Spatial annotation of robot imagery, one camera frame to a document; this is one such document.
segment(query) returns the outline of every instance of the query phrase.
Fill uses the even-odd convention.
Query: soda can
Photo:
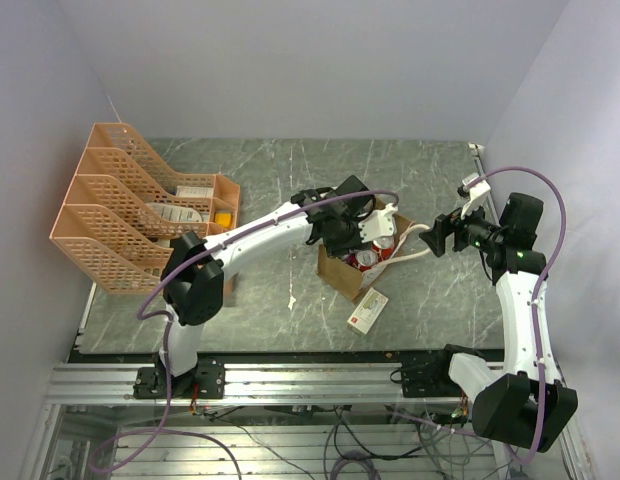
[[[370,270],[379,263],[379,254],[374,250],[361,250],[354,255],[352,266],[360,272]]]
[[[345,262],[348,265],[351,265],[354,255],[352,255],[351,253],[348,253],[347,255],[341,255],[339,258],[341,259],[342,262]]]
[[[372,249],[379,254],[381,260],[387,260],[394,252],[393,237],[379,237],[372,242]]]

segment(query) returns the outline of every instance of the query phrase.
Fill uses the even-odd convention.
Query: orange plastic basket
[[[122,144],[121,133],[132,134],[125,140],[128,143]],[[117,148],[115,140],[117,145],[128,145],[127,151]],[[94,146],[99,142],[109,145]],[[164,183],[150,175],[139,160]],[[174,183],[166,184],[166,179]],[[219,197],[176,197],[168,193],[179,185],[212,188]],[[227,231],[212,222],[168,221],[146,203],[194,208],[209,214],[211,220],[216,212],[230,211],[234,228],[239,201],[239,186],[222,175],[179,174],[129,125],[96,124],[50,239],[107,292],[145,293],[159,283],[172,253],[171,248],[160,247],[152,240],[176,238],[189,231],[199,237]],[[226,293],[232,290],[232,283],[233,279],[226,282]]]
[[[163,161],[139,132],[127,123],[96,123],[90,134],[88,147],[121,149],[167,192],[174,191],[180,185],[213,188],[214,197],[234,208],[239,207],[241,198],[239,185],[223,175],[176,172]]]

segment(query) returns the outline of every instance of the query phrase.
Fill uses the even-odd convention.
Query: marble surface
[[[242,187],[246,223],[308,187],[337,185],[355,174],[370,188],[395,190],[400,211],[432,224],[462,204],[460,180],[475,171],[465,143],[390,140],[154,139],[183,172],[220,172]],[[420,251],[415,235],[405,253]],[[317,247],[278,252],[242,271],[233,295],[206,324],[201,351],[353,351],[439,348],[446,343],[503,346],[499,302],[476,250],[398,264],[376,288],[389,302],[364,337],[346,327],[354,305],[317,277]],[[290,296],[296,302],[289,308]],[[139,323],[140,296],[98,289],[84,353],[156,351],[163,321]]]

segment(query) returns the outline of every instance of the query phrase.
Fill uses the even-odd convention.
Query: metal frame
[[[483,147],[468,144],[480,174]],[[488,208],[498,218],[492,197]],[[132,385],[140,367],[152,366],[150,354],[90,354],[79,352],[92,301],[96,292],[93,283],[87,298],[75,345],[68,363],[57,366],[44,397],[40,421],[21,473],[22,479],[44,478],[50,462],[64,406],[162,406],[165,400],[136,400]],[[420,355],[431,358],[433,351],[355,352],[269,354],[215,353],[226,368],[225,396],[206,400],[209,406],[238,405],[335,405],[335,404],[412,404],[456,405],[458,397],[404,398],[400,385],[390,381],[390,373],[402,361]],[[488,351],[488,360],[501,360],[503,350]],[[489,363],[500,368],[500,361]],[[174,399],[174,406],[188,406],[189,399]],[[573,480],[594,479],[592,466],[576,419],[560,436],[562,452]]]

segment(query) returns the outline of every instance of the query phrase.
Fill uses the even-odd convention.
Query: wire
[[[231,409],[231,410],[227,411],[226,413],[221,414],[221,415],[219,415],[219,416],[217,416],[217,413],[216,413],[216,412],[214,412],[214,413],[206,413],[206,412],[204,412],[204,413],[203,413],[203,416],[204,416],[204,417],[209,418],[209,419],[210,419],[210,420],[212,420],[212,421],[214,421],[214,420],[221,420],[223,417],[227,417],[227,416],[228,416],[228,415],[230,415],[231,413],[234,413],[234,412],[236,412],[237,410],[241,410],[242,408],[245,408],[245,407],[244,407],[244,406],[235,407],[235,408],[233,408],[233,409]]]
[[[350,433],[350,436],[354,439],[354,441],[357,442],[357,445],[359,445],[361,449],[368,454],[365,458],[362,457],[362,458],[359,458],[359,460],[393,461],[393,460],[400,460],[403,458],[417,458],[417,457],[423,456],[423,455],[413,455],[415,452],[418,452],[423,449],[421,446],[413,448],[412,450],[409,450],[406,453],[402,453],[401,455],[380,455],[380,454],[374,453],[371,450],[369,450],[363,443],[359,441],[357,436],[354,434],[354,432],[350,428],[348,421],[343,417],[343,410],[340,413],[335,412],[335,414],[337,415],[337,418],[339,419],[339,421],[335,425],[336,428],[335,428],[334,436],[333,436],[334,448],[339,454],[339,456],[341,457],[344,457],[344,455],[339,451],[339,447],[337,446],[337,434],[339,432],[339,425],[341,424],[343,424],[343,426],[346,427],[346,430],[348,430],[348,432]]]
[[[433,460],[433,456],[432,456],[432,454],[430,454],[430,452],[428,451],[427,447],[432,447],[433,448],[434,452],[436,453],[436,458],[437,459],[440,458],[441,460],[444,460],[444,461],[450,463],[451,465],[456,465],[456,466],[459,466],[459,467],[463,467],[463,466],[468,465],[470,463],[470,456],[474,455],[479,450],[484,448],[488,443],[490,443],[490,440],[485,440],[485,441],[481,442],[481,445],[476,447],[474,450],[470,450],[470,446],[467,444],[467,441],[466,441],[467,437],[465,435],[462,436],[461,438],[464,440],[464,442],[466,442],[466,447],[467,447],[468,454],[464,457],[463,461],[455,462],[453,460],[454,457],[451,454],[445,455],[445,454],[441,453],[439,451],[439,449],[437,448],[437,443],[442,441],[444,438],[451,439],[452,435],[449,434],[449,435],[447,435],[445,437],[442,436],[441,438],[438,438],[438,434],[435,433],[434,435],[431,435],[430,438],[426,439],[426,438],[423,437],[423,432],[421,431],[421,427],[422,427],[421,424],[417,425],[417,435],[419,436],[419,441],[424,446],[424,451],[428,454],[428,456],[430,456],[430,460]]]
[[[375,468],[372,460],[365,459],[365,455],[356,450],[351,450],[349,452],[346,452],[344,455],[339,455],[339,458],[334,462],[334,465],[332,466],[332,470],[330,471],[330,477],[328,478],[328,467],[326,465],[328,461],[328,445],[330,444],[330,437],[335,434],[340,423],[341,420],[334,424],[332,430],[330,430],[330,433],[328,433],[326,441],[323,445],[322,462],[323,476],[325,480],[337,480],[337,477],[339,476],[339,473],[341,472],[343,467],[350,463],[356,463],[357,465],[361,466],[368,474],[368,480],[381,480],[381,475]]]
[[[401,234],[401,237],[399,239],[399,243],[397,244],[397,247],[394,250],[395,252],[399,251],[399,248],[401,247],[403,242],[405,242],[407,236],[409,234],[411,234],[412,232],[414,232],[415,230],[430,230],[430,227],[428,225],[424,225],[423,223],[417,223],[415,225],[409,226],[406,229],[406,231]],[[387,260],[383,260],[383,261],[377,263],[376,265],[374,265],[372,267],[372,269],[381,268],[381,266],[386,267],[386,266],[391,265],[393,263],[405,262],[406,260],[414,260],[415,258],[423,257],[423,256],[425,256],[425,255],[427,255],[429,253],[430,253],[430,249],[428,247],[426,247],[425,250],[421,250],[420,252],[411,253],[409,255],[401,255],[399,257],[395,257],[394,253],[393,253],[392,257],[390,257]]]
[[[487,478],[490,478],[492,475],[494,475],[495,473],[497,473],[499,470],[502,470],[504,468],[510,468],[510,465],[512,465],[512,463],[514,462],[514,458],[512,458],[508,463],[505,463],[503,465],[501,465],[500,467],[495,468],[492,472],[490,472],[488,475],[486,475],[485,477],[483,477],[481,480],[486,480]],[[506,477],[504,480],[507,480],[507,478],[510,476],[510,472],[506,473]]]
[[[546,279],[546,277],[548,276],[548,272],[554,265],[554,262],[556,261],[557,256],[559,255],[559,252],[561,251],[563,240],[565,239],[565,236],[566,236],[567,220],[566,220],[566,206],[563,203],[563,198],[561,197],[561,193],[559,193],[559,189],[556,187],[554,183],[550,181],[549,178],[547,178],[542,173],[539,173],[536,170],[533,170],[531,168],[527,168],[527,167],[498,168],[489,173],[486,173],[485,175],[475,178],[468,185],[466,185],[465,190],[466,191],[470,190],[477,183],[493,175],[496,175],[497,173],[511,172],[511,171],[529,173],[530,175],[534,175],[535,177],[545,182],[545,184],[548,185],[548,187],[550,187],[550,190],[552,190],[552,193],[554,193],[554,196],[557,199],[557,203],[559,204],[559,211],[561,213],[561,225],[559,228],[559,238],[557,240],[557,244],[554,247],[552,255],[550,255],[550,259],[548,260],[548,263],[546,264],[544,269],[541,271],[541,274],[539,275],[539,278],[537,279],[537,282],[535,283],[534,288],[532,289],[532,299],[530,302],[531,309],[532,309],[532,329],[534,331],[534,344],[535,344],[535,350],[537,353],[537,368],[539,369],[539,400],[537,403],[537,419],[536,419],[536,424],[535,424],[535,429],[534,429],[534,435],[532,437],[532,443],[530,445],[530,450],[528,452],[528,455],[524,458],[519,458],[517,454],[515,453],[515,451],[512,449],[512,446],[506,444],[506,450],[508,451],[510,456],[517,463],[521,465],[527,465],[532,461],[535,454],[539,450],[539,446],[541,445],[541,434],[543,433],[543,419],[544,419],[545,407],[546,407],[546,395],[545,395],[546,368],[545,368],[545,363],[544,363],[545,359],[543,355],[543,343],[541,341],[541,327],[539,326],[539,308],[537,305],[537,299],[539,297],[541,286],[544,280]]]
[[[468,451],[468,455],[465,457],[465,460],[461,463],[458,462],[453,462],[452,461],[452,452],[449,452],[449,457],[446,458],[445,455],[442,455],[441,452],[439,452],[439,450],[436,447],[436,444],[438,442],[440,442],[441,440],[443,440],[443,438],[445,437],[441,437],[440,439],[434,441],[436,439],[437,434],[435,434],[434,438],[430,438],[429,442],[426,442],[426,440],[423,438],[423,433],[421,432],[421,427],[422,424],[417,423],[416,424],[416,430],[417,430],[417,436],[419,437],[419,442],[421,442],[421,445],[423,446],[424,451],[426,452],[426,454],[428,455],[428,458],[430,458],[430,461],[433,463],[433,465],[438,469],[437,473],[444,475],[445,477],[447,477],[448,475],[443,471],[443,467],[441,466],[441,463],[439,462],[439,458],[441,458],[442,460],[446,460],[448,463],[450,463],[450,465],[460,465],[460,466],[465,466],[468,463],[470,463],[470,455],[472,455],[472,453],[475,453],[477,451],[479,451],[480,449],[482,449],[484,445],[481,445],[480,447],[478,447],[476,450],[474,450],[472,453],[470,451]],[[448,435],[449,441],[452,441],[452,434]],[[433,450],[435,451],[435,453],[437,454],[437,456],[435,456],[433,453],[430,452],[430,450],[428,450],[428,447],[432,447]]]
[[[411,372],[413,370],[418,370],[420,368],[428,368],[431,367],[432,365],[434,365],[435,362],[429,362],[429,363],[424,363],[421,365],[408,365],[405,367],[399,367],[399,368],[395,368],[391,373],[390,373],[390,381],[392,383],[394,383],[395,385],[403,385],[403,382],[401,381],[401,378],[396,379],[396,378],[392,378],[394,376],[395,373],[401,373],[401,372]]]
[[[59,465],[57,468],[55,468],[54,470],[49,471],[46,474],[46,477],[49,477],[50,475],[52,475],[53,473],[57,473],[59,470],[63,470],[64,468],[66,468],[67,465]]]
[[[447,433],[451,433],[454,435],[465,435],[468,437],[476,437],[477,434],[474,432],[470,432],[468,430],[462,430],[462,429],[456,429],[456,428],[449,428],[446,427],[444,425],[441,425],[439,423],[435,423],[432,420],[427,420],[425,418],[421,418],[421,417],[415,417],[414,415],[410,415],[409,413],[405,413],[405,412],[400,412],[400,411],[394,411],[392,412],[392,415],[395,417],[401,417],[401,418],[406,418],[408,420],[412,420],[413,422],[418,422],[421,423],[423,425],[428,425],[430,427],[433,427],[435,429],[437,429],[437,431],[443,431],[443,432],[447,432]]]
[[[114,443],[115,441],[117,441],[118,439],[122,438],[122,436],[116,435],[114,437],[109,438],[108,440],[104,441],[101,445],[99,445],[94,452],[92,453],[92,455],[90,456],[89,462],[88,462],[88,466],[90,468],[90,470],[92,470],[94,473],[97,474],[108,474],[108,473],[112,473],[115,470],[120,469],[121,467],[124,467],[125,465],[127,465],[128,463],[132,462],[141,452],[143,452],[161,433],[174,433],[175,435],[179,435],[179,434],[183,434],[183,435],[189,435],[189,436],[200,436],[201,438],[205,438],[207,440],[210,440],[214,443],[216,443],[217,445],[219,445],[220,447],[222,447],[224,450],[226,450],[230,457],[233,459],[233,461],[235,462],[235,467],[237,469],[237,474],[239,476],[239,478],[241,478],[241,471],[239,469],[239,464],[236,463],[236,460],[234,460],[234,457],[232,456],[232,453],[230,452],[230,450],[228,449],[228,447],[226,447],[223,443],[219,442],[218,440],[209,437],[207,435],[204,434],[196,434],[196,435],[191,435],[190,433],[187,432],[181,432],[178,433],[177,430],[165,430],[163,427],[166,423],[166,420],[168,418],[168,414],[170,412],[170,402],[172,400],[172,376],[171,376],[171,371],[170,371],[170,357],[169,357],[169,350],[168,350],[168,340],[169,340],[169,335],[170,335],[170,329],[172,328],[172,324],[174,322],[174,317],[172,315],[171,312],[169,312],[168,310],[156,310],[154,312],[146,312],[146,308],[148,308],[148,306],[150,305],[150,303],[152,302],[152,300],[154,300],[154,298],[165,288],[166,285],[168,285],[172,280],[174,280],[177,275],[179,275],[183,270],[185,270],[186,268],[188,268],[190,265],[193,265],[197,262],[200,262],[202,259],[206,258],[209,255],[212,255],[215,252],[218,252],[219,250],[222,250],[223,248],[225,248],[225,245],[231,244],[233,242],[236,242],[237,240],[240,240],[254,232],[257,232],[263,228],[272,226],[272,225],[278,225],[279,222],[284,221],[284,220],[288,220],[289,218],[295,217],[297,215],[300,215],[301,213],[304,213],[310,209],[313,208],[317,208],[317,207],[321,207],[323,205],[329,205],[333,202],[339,201],[339,200],[348,200],[351,198],[358,198],[358,197],[365,197],[365,196],[369,196],[369,195],[389,195],[391,197],[394,198],[395,200],[395,205],[399,204],[399,195],[397,195],[395,192],[392,192],[390,190],[367,190],[365,192],[353,192],[353,193],[349,193],[346,195],[339,195],[336,197],[331,197],[331,198],[327,198],[327,199],[323,199],[323,200],[319,200],[318,202],[314,202],[311,203],[309,205],[306,205],[304,207],[299,207],[297,209],[294,209],[290,212],[284,213],[283,215],[279,216],[278,218],[270,218],[268,220],[264,220],[263,222],[257,223],[249,228],[246,228],[245,230],[242,230],[240,232],[236,232],[234,233],[234,235],[230,235],[228,234],[228,237],[225,239],[225,242],[223,243],[219,243],[217,245],[214,245],[213,247],[211,247],[209,250],[205,250],[197,255],[192,256],[191,258],[189,258],[188,260],[186,260],[185,262],[181,263],[179,266],[177,266],[172,272],[170,272],[168,275],[166,275],[166,277],[161,280],[161,282],[159,282],[159,284],[152,290],[152,292],[150,293],[150,295],[148,295],[148,297],[142,302],[141,306],[139,307],[139,310],[137,311],[137,319],[140,321],[143,320],[147,320],[149,318],[153,318],[153,317],[157,317],[157,316],[165,316],[167,319],[167,323],[166,323],[166,328],[163,332],[163,355],[164,355],[164,363],[165,363],[165,367],[166,367],[166,406],[165,409],[163,411],[163,416],[161,417],[161,420],[159,421],[159,425],[157,425],[157,427],[154,430],[151,430],[151,435],[150,437],[139,447],[137,448],[134,452],[132,452],[126,459],[122,460],[121,462],[119,462],[118,464],[115,464],[111,467],[108,468],[99,468],[95,465],[95,460],[97,458],[97,456],[99,454],[101,454],[108,445]],[[129,436],[129,435],[139,435],[139,434],[145,434],[148,433],[147,429],[139,429],[139,430],[133,430],[130,431],[126,434],[124,434],[123,436]]]
[[[244,427],[242,427],[241,425],[237,425],[236,423],[232,422],[231,420],[221,420],[221,417],[216,417],[215,420],[219,420],[221,422],[225,422],[225,423],[229,423],[230,425],[237,427],[241,430],[243,430],[245,432],[246,435],[248,435],[248,437],[250,437],[250,440],[252,440],[254,443],[256,443],[257,445],[265,448],[266,450],[268,450],[270,453],[272,453],[275,457],[277,457],[279,460],[281,460],[282,462],[287,463],[288,465],[296,468],[297,470],[305,473],[306,475],[308,475],[312,480],[317,480],[316,478],[314,478],[314,476],[305,468],[300,467],[299,465],[297,465],[296,463],[291,462],[290,460],[288,460],[287,458],[282,457],[281,455],[279,455],[272,447],[270,447],[269,445],[266,445],[263,442],[260,442],[259,440],[257,440],[256,438],[254,438],[250,432],[245,429]]]
[[[197,399],[199,398],[199,384],[194,384],[194,393],[192,394],[192,399],[190,400],[190,408],[188,411],[192,415],[197,415]]]
[[[461,437],[461,439],[463,440],[463,444],[466,446],[466,452],[467,452],[467,458],[470,458],[470,445],[468,445],[468,437]],[[466,478],[466,464],[464,463],[463,465],[461,465],[461,479],[463,480],[464,478]]]
[[[368,210],[365,213],[362,213],[359,216],[353,216],[350,217],[350,220],[356,220],[358,222],[363,222],[365,219],[367,219],[370,215],[372,215],[372,212],[375,211],[375,209],[377,208],[377,197],[375,197],[374,195],[372,196],[372,205],[370,206],[370,210]]]
[[[481,266],[483,267],[483,273],[485,273],[486,277],[488,277],[488,280],[492,282],[492,277],[488,273],[488,268],[486,267],[486,259],[483,256],[483,252],[481,250],[479,250],[479,257],[481,257]]]

